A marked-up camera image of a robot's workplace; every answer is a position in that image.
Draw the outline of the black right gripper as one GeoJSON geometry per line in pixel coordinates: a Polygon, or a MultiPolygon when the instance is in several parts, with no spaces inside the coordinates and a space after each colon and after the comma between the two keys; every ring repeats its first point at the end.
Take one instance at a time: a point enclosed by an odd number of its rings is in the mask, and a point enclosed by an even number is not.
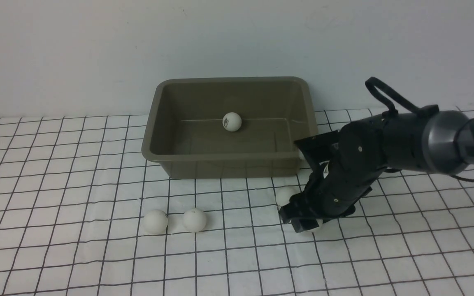
{"type": "Polygon", "coordinates": [[[291,224],[299,234],[316,227],[317,220],[325,224],[347,217],[356,211],[355,204],[371,192],[371,185],[385,169],[352,168],[339,160],[322,164],[319,171],[311,173],[303,191],[279,209],[280,220],[291,224]]]}

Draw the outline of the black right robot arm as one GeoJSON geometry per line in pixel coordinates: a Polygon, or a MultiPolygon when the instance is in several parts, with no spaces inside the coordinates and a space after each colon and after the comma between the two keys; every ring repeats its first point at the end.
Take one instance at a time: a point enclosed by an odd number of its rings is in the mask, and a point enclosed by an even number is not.
{"type": "Polygon", "coordinates": [[[437,173],[457,178],[474,165],[474,117],[421,108],[418,114],[385,111],[340,130],[295,141],[311,167],[301,193],[280,207],[280,221],[295,232],[313,230],[356,211],[384,172],[437,173]]]}

